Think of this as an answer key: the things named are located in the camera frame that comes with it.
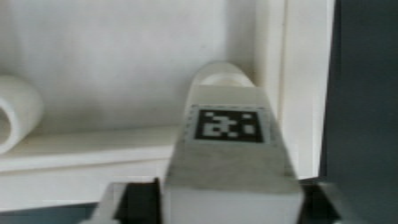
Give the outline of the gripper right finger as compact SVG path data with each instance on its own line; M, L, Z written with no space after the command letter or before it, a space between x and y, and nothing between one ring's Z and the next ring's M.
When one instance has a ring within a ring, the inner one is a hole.
M336 185L314 179L304 179L300 185L304 205L298 224L362 224Z

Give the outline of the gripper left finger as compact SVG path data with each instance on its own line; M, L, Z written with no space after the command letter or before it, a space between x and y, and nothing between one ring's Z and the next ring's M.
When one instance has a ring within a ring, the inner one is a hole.
M91 218L80 224L163 224L158 178L108 185Z

